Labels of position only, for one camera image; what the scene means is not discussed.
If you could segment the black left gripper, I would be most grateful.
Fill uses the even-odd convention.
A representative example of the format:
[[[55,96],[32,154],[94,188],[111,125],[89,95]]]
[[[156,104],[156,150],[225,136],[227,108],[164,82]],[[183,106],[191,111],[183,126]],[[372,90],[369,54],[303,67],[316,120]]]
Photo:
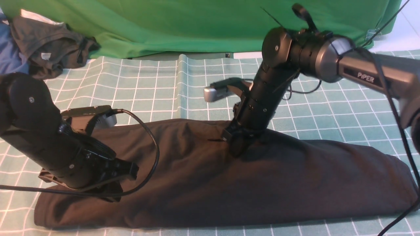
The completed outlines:
[[[123,191],[120,181],[137,178],[137,164],[117,158],[102,142],[74,132],[65,124],[51,130],[10,128],[2,139],[42,168],[40,179],[66,187],[65,191],[36,189],[37,192],[119,202],[129,194]]]

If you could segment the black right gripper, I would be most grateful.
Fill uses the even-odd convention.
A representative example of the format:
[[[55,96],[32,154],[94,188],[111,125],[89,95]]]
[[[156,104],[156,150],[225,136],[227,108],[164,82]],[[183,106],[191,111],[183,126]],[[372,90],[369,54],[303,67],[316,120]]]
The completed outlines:
[[[222,132],[230,155],[242,155],[264,136],[280,101],[299,73],[296,68],[273,68],[265,62],[261,63],[252,88],[243,92],[240,103],[234,109],[234,119]]]

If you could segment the gray left robot arm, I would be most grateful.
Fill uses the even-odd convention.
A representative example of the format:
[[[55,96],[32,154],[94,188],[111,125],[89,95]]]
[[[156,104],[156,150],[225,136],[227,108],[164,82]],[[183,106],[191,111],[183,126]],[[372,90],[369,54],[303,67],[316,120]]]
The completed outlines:
[[[25,73],[1,76],[1,138],[42,169],[39,178],[110,203],[121,200],[120,181],[135,180],[138,166],[121,160],[92,136],[116,124],[111,106],[55,106],[41,80]]]

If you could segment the gray right robot arm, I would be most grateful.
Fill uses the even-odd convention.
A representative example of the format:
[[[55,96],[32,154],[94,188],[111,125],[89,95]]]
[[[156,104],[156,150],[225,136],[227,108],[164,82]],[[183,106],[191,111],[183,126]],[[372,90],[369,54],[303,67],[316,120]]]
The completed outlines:
[[[419,150],[419,60],[372,54],[346,36],[319,31],[310,13],[293,4],[294,14],[307,29],[271,29],[262,45],[262,62],[252,88],[242,79],[229,79],[240,90],[234,118],[222,133],[230,154],[239,156],[265,132],[280,101],[300,74],[335,83],[342,78],[386,95],[401,135],[411,128]]]

